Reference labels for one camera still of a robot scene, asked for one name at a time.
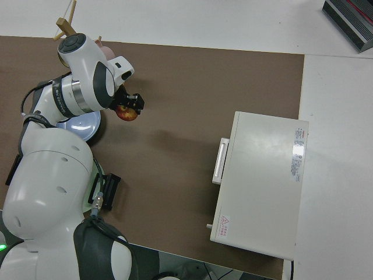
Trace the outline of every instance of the apple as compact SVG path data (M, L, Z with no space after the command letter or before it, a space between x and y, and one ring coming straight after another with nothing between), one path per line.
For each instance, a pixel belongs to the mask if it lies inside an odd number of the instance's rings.
M138 117L136 111L132 108L125 107L123 105L118 105L115 112L119 118L124 121L133 121L135 118Z

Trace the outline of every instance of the brown mat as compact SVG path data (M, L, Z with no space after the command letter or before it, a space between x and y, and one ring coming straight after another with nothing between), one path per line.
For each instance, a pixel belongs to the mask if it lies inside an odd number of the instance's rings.
M235 111L297 118L303 55L107 43L135 68L126 83L145 110L133 122L103 112L95 157L122 177L106 221L130 242L281 279L283 261L209 240L219 186L211 183ZM48 38L0 37L0 205L22 127L19 105L39 81L68 71Z

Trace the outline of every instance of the white appliance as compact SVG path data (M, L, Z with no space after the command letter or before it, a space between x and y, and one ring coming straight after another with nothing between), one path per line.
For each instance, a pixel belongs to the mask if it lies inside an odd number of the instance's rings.
M212 241L294 259L307 135L306 121L235 113L214 171Z

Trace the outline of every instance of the cable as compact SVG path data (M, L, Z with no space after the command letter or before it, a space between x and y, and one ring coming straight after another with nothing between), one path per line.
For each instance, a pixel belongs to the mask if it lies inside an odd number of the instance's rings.
M294 276L294 261L291 262L290 280L293 280Z
M231 273L233 271L233 269L229 270L227 273L223 274L221 277L219 277L217 280L221 280L224 276L228 275L229 273Z
M23 109L23 107L24 107L24 103L26 102L26 99L28 98L28 96L30 95L30 94L32 94L33 92L35 92L36 90L39 90L39 89L42 89L42 88L44 88L44 87L46 87L46 86L49 86L49 85L52 85L52 83L53 83L53 81L49 81L49 82L47 82L47 83L43 83L42 85L40 85L40 86L36 86L36 87L34 87L32 90L30 90L29 92L27 92L27 94L24 96L24 98L23 98L23 100L22 100L22 102L21 102L21 114L24 114L24 109Z
M101 170L101 166L99 165L97 159L93 158L93 162L97 167L97 172L100 177L100 191L104 192L104 177L103 177L103 171Z
M212 280L212 277L211 277L211 275L210 275L210 272L209 272L209 270L208 270L208 268L207 268L205 262L203 263L203 266L205 267L205 270L206 270L207 275L209 276L210 280ZM219 277L217 280L221 280L223 277L227 276L227 275L228 275L229 273L231 273L232 271L234 271L234 269L229 270L227 273L223 274L223 275L222 275L221 277Z
M203 263L203 266L205 267L205 270L207 271L207 275L209 276L210 280L212 280L209 270L207 269L207 266L205 263Z
M71 71L67 72L66 74L63 74L61 76L61 79L63 79L64 77L67 77L70 74L71 74ZM39 89L42 89L42 88L44 88L46 86L52 85L52 83L53 83L53 80L50 80L49 82L43 83L42 85L38 85L38 86L34 87L33 89L31 89L29 92L27 92L27 94L24 96L24 98L23 98L23 100L21 102L21 114L22 115L24 114L24 103L26 102L26 99L30 96L30 94L32 94L36 90L39 90Z

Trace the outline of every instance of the label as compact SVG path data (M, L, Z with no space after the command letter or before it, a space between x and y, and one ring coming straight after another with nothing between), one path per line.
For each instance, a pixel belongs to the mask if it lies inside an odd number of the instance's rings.
M229 216L226 216L226 215L221 215L220 216L219 237L221 237L221 238L227 238L230 219L231 218Z
M294 134L293 157L291 160L290 176L295 182L302 180L302 163L305 153L305 130L298 128Z

